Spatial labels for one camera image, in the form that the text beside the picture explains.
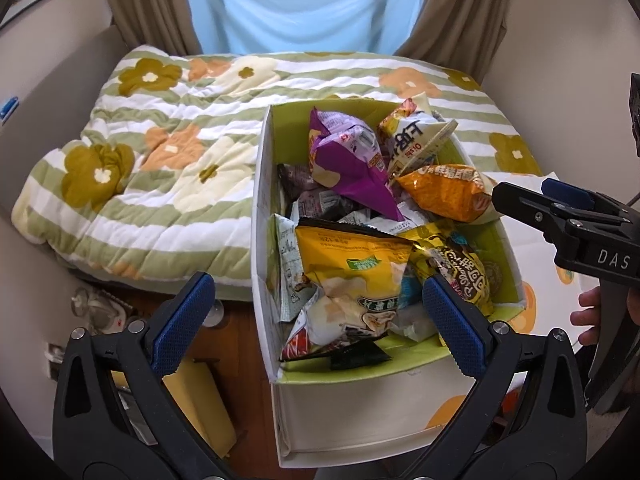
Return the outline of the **person's right hand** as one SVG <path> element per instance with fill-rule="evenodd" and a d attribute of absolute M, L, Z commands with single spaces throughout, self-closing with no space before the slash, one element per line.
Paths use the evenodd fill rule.
<path fill-rule="evenodd" d="M 580 310 L 574 311 L 570 315 L 570 322 L 573 326 L 586 328 L 579 335 L 578 342 L 582 346 L 592 346 L 598 342 L 601 331 L 601 287 L 593 287 L 593 289 L 582 292 L 578 296 L 578 306 Z M 640 325 L 640 295 L 636 288 L 629 289 L 627 310 L 634 324 Z"/>

